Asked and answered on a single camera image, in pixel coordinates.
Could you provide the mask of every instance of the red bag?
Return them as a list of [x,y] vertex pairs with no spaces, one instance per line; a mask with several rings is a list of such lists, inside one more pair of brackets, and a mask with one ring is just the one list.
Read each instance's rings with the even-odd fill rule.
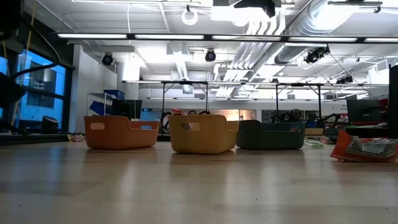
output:
[[389,141],[388,139],[365,139],[359,140],[350,136],[345,131],[340,131],[336,147],[330,157],[338,160],[356,161],[356,162],[395,162],[396,160],[396,143],[390,141],[388,144],[382,144],[386,147],[386,152],[374,153],[366,150],[366,145],[378,144],[377,141]]

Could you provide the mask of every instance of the security camera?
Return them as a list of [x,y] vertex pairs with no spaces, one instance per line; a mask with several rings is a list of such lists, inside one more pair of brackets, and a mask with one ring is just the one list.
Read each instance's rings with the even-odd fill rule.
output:
[[316,63],[328,53],[330,53],[329,47],[317,47],[314,51],[308,52],[308,55],[304,58],[304,61],[308,64]]
[[107,66],[112,65],[113,63],[112,53],[105,53],[105,56],[102,58],[102,63]]
[[216,54],[214,50],[208,50],[205,57],[207,62],[214,62],[216,60]]

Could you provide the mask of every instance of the metal frame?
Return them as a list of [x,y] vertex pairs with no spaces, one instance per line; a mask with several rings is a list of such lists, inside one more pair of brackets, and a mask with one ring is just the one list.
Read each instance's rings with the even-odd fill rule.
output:
[[[147,83],[145,81],[122,81],[123,83]],[[214,82],[198,82],[198,81],[153,81],[153,83],[161,83],[163,84],[163,96],[162,96],[162,118],[161,118],[161,125],[163,127],[163,118],[164,118],[164,103],[165,103],[165,93],[175,84],[180,84],[180,85],[192,85],[192,84],[197,84],[202,91],[204,91],[204,89],[199,85],[199,84],[203,84],[206,85],[206,91],[204,91],[206,93],[206,111],[208,110],[208,86],[212,85],[212,83]],[[173,85],[171,87],[169,87],[168,89],[165,90],[165,86],[168,83],[172,83]],[[321,118],[322,116],[322,99],[321,99],[321,88],[322,86],[339,86],[339,87],[344,87],[344,86],[368,86],[368,87],[389,87],[389,85],[378,85],[378,84],[325,84],[325,83],[244,83],[244,82],[226,82],[226,84],[224,85],[272,85],[275,86],[275,90],[276,90],[276,113],[277,116],[279,117],[279,86],[284,86],[285,88],[287,86],[293,86],[293,87],[304,87],[304,86],[308,86],[310,87],[309,90],[313,90],[317,95],[318,95],[318,106],[319,106],[319,117]]]
[[[179,85],[192,85],[192,84],[197,84],[201,90],[206,94],[206,111],[208,111],[208,100],[209,100],[209,95],[208,95],[208,82],[196,82],[196,81],[161,81],[161,83],[163,84],[163,96],[162,96],[162,116],[160,117],[160,127],[163,128],[163,119],[165,117],[164,114],[164,101],[165,101],[165,94],[175,85],[175,84],[179,84]],[[166,89],[166,84],[171,83],[172,85],[170,87],[168,87]],[[200,86],[200,84],[206,85],[206,91]]]
[[212,41],[212,42],[275,42],[275,43],[312,43],[312,44],[398,44],[397,37],[375,36],[294,36],[294,35],[243,35],[243,34],[131,34],[131,33],[54,33],[54,35],[95,35],[110,34],[125,37],[60,37],[68,40],[144,40],[144,41]]

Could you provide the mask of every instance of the yellow bin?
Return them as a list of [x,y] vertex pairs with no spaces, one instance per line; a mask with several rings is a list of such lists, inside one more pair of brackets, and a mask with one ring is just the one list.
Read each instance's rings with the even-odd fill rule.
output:
[[235,148],[239,121],[222,115],[173,115],[169,125],[174,151],[219,154]]

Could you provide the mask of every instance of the plastic storage bin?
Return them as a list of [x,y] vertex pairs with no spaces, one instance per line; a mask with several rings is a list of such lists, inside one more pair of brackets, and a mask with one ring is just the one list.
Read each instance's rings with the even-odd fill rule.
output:
[[90,148],[132,149],[154,146],[159,122],[129,121],[124,116],[85,116],[85,129]]
[[169,125],[174,151],[219,154],[235,147],[239,121],[222,115],[172,115]]
[[242,149],[300,149],[304,145],[304,135],[305,122],[241,121],[236,145]]
[[119,100],[124,100],[124,93],[120,90],[104,90],[104,93],[114,95]]

